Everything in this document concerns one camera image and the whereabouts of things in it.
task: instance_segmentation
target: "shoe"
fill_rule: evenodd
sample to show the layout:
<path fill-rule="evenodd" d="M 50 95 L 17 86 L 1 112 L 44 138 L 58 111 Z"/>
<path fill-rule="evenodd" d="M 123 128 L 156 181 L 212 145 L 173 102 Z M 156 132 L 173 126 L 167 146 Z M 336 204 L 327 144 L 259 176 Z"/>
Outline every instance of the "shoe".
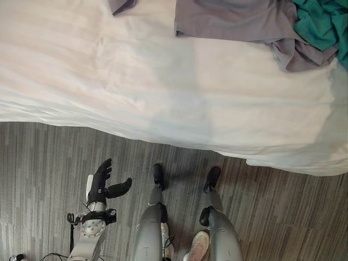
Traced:
<path fill-rule="evenodd" d="M 161 223 L 161 233 L 162 233 L 162 247 L 164 250 L 162 257 L 170 261 L 174 255 L 174 247 L 170 241 L 171 239 L 169 237 L 169 229 L 168 229 L 167 223 Z"/>
<path fill-rule="evenodd" d="M 184 256 L 184 261 L 201 261 L 209 247 L 209 235 L 207 232 L 199 231 L 193 241 L 191 250 Z"/>

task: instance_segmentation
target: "green towel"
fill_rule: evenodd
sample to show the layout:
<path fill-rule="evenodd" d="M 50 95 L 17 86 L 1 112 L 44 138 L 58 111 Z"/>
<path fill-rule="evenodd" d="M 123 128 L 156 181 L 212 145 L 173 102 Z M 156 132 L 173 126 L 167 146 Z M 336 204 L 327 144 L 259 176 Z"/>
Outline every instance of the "green towel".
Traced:
<path fill-rule="evenodd" d="M 294 30 L 324 51 L 338 44 L 338 59 L 348 69 L 348 1 L 292 0 L 297 5 Z"/>

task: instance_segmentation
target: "wire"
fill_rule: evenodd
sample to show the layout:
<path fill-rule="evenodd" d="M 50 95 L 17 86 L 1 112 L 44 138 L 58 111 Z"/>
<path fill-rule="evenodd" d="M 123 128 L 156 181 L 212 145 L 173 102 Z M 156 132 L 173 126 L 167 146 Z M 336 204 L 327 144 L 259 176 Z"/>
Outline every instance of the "wire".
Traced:
<path fill-rule="evenodd" d="M 57 253 L 49 253 L 47 255 L 45 255 L 44 257 L 42 257 L 40 259 L 40 261 L 44 261 L 46 257 L 49 257 L 49 256 L 56 256 L 56 257 L 59 257 L 60 261 L 63 261 L 62 257 L 65 257 L 65 258 L 68 258 L 67 256 L 64 256 L 62 254 L 57 254 Z"/>
<path fill-rule="evenodd" d="M 165 241 L 164 243 L 164 246 L 163 246 L 163 256 L 165 256 L 165 249 L 167 247 L 169 247 L 172 243 L 173 243 L 173 240 L 174 240 L 174 236 L 171 235 L 167 238 L 167 240 Z"/>

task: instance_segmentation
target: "gray striped floor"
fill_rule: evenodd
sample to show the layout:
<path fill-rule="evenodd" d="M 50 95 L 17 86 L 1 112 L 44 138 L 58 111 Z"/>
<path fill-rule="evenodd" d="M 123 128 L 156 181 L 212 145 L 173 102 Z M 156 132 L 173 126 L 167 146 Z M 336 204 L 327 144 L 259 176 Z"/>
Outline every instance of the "gray striped floor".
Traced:
<path fill-rule="evenodd" d="M 109 226 L 102 256 L 129 260 L 135 224 L 152 188 L 152 165 L 162 163 L 170 230 L 182 260 L 201 229 L 201 187 L 212 166 L 222 168 L 222 203 L 248 261 L 344 261 L 347 254 L 347 178 L 312 177 L 212 151 L 127 140 L 89 128 L 0 123 L 0 259 L 68 254 L 67 212 L 83 212 L 87 175 L 113 158 L 108 184 L 133 178 L 131 191 L 109 201 L 118 222 Z"/>

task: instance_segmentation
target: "bed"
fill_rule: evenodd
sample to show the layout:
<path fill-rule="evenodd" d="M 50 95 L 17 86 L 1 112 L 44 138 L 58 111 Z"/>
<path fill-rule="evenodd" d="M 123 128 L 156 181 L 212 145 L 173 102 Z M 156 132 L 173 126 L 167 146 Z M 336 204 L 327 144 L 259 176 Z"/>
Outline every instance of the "bed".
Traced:
<path fill-rule="evenodd" d="M 175 36 L 174 0 L 0 1 L 0 121 L 84 126 L 316 176 L 348 171 L 347 71 Z"/>

